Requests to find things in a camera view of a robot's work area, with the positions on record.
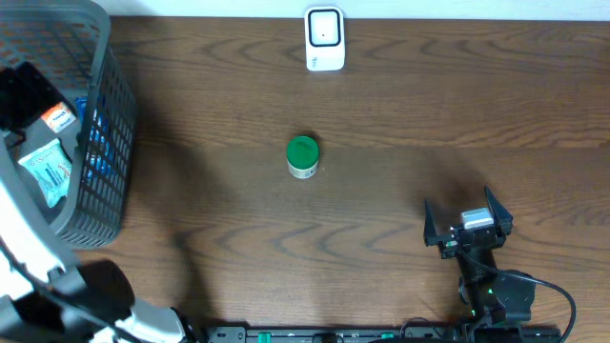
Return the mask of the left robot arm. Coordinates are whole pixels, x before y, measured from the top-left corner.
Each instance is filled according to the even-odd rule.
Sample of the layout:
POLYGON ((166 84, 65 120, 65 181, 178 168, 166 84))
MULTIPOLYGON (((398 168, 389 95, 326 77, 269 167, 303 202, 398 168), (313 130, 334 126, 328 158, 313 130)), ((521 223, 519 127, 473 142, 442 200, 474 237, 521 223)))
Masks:
POLYGON ((119 233, 135 103, 118 67, 85 82, 32 62, 1 71, 1 334, 18 342, 205 342, 173 308, 138 299, 107 259, 82 262, 119 233))

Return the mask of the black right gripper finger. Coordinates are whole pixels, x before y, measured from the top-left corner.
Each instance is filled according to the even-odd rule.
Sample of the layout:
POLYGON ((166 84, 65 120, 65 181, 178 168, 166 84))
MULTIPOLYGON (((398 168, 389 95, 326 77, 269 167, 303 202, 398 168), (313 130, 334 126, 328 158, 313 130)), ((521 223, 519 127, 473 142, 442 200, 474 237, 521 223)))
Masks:
POLYGON ((424 201, 425 220, 423 229, 423 239, 426 247, 434 246, 437 244, 437 230, 436 224, 433 217, 432 209, 427 200, 424 201))
POLYGON ((510 235, 513 228, 513 215, 500 204, 488 186, 484 187, 484 193, 488 208, 494 218, 496 226, 503 235, 510 235))

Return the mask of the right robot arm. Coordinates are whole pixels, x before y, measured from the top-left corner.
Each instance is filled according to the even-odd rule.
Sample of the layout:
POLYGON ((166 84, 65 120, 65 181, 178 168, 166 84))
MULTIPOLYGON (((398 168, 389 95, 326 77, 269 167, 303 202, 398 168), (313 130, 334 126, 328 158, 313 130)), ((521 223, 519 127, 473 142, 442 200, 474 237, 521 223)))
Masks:
POLYGON ((493 250, 501 248, 513 228, 513 215, 484 189, 487 206, 461 214, 461 223, 437 233, 429 202, 424 203, 423 239, 443 259, 455 258, 460 270, 458 292, 474 312, 465 323, 468 342, 523 342, 522 324, 531 319, 535 285, 519 271, 497 268, 493 250))

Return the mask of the green lid jar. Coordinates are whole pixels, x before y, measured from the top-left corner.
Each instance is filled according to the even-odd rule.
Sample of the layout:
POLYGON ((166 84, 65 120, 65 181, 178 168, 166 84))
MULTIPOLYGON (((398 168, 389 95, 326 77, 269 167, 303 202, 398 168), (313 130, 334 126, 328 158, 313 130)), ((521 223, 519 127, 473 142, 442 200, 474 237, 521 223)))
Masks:
POLYGON ((316 141, 306 135, 293 138, 286 149, 290 174, 298 179, 312 177, 318 168, 320 150, 316 141))

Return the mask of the blue Oreo cookie pack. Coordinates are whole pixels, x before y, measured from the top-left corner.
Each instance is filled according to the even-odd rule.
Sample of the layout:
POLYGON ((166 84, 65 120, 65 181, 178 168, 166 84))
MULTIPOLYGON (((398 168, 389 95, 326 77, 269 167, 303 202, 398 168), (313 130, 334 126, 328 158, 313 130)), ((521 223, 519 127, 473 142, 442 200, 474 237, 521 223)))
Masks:
POLYGON ((100 154, 88 152, 86 160, 102 175, 114 176, 115 170, 112 168, 112 163, 115 159, 115 153, 109 142, 110 122, 102 114, 98 114, 97 110, 93 111, 92 122, 93 126, 91 127, 89 140, 97 144, 100 154))

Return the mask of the orange snack box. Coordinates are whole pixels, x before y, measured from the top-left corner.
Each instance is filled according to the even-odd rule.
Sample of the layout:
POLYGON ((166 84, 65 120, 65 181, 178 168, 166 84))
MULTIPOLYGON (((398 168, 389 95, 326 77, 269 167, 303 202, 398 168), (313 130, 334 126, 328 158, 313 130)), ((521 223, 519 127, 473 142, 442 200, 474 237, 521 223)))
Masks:
POLYGON ((54 133, 59 133, 76 121, 76 116, 64 102, 59 102, 46 110, 40 118, 54 133))

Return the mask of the light teal snack packet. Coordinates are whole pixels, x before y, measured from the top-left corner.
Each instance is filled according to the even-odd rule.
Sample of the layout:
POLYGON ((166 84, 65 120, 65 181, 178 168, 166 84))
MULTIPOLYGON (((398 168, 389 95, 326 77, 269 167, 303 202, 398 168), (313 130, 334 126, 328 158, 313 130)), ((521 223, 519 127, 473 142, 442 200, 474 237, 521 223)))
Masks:
POLYGON ((34 177, 49 208, 68 195, 71 161, 58 138, 20 158, 18 164, 34 177))

